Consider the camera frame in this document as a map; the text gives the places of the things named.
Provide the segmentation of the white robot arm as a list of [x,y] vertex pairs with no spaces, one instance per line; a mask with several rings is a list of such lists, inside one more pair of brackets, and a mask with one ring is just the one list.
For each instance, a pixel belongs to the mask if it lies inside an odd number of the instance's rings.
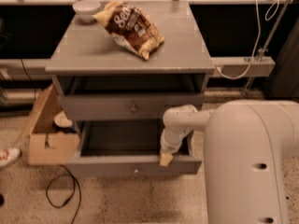
[[203,131],[208,224],[290,224],[282,163],[299,149],[299,104],[236,100],[199,111],[169,108],[163,116],[160,164],[182,140]]

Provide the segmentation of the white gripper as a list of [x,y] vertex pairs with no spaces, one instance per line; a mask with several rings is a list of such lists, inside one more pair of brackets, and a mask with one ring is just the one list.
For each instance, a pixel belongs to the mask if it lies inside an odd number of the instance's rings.
[[173,160],[174,153],[177,153],[181,147],[183,139],[189,134],[188,130],[164,128],[160,143],[160,165],[167,167]]

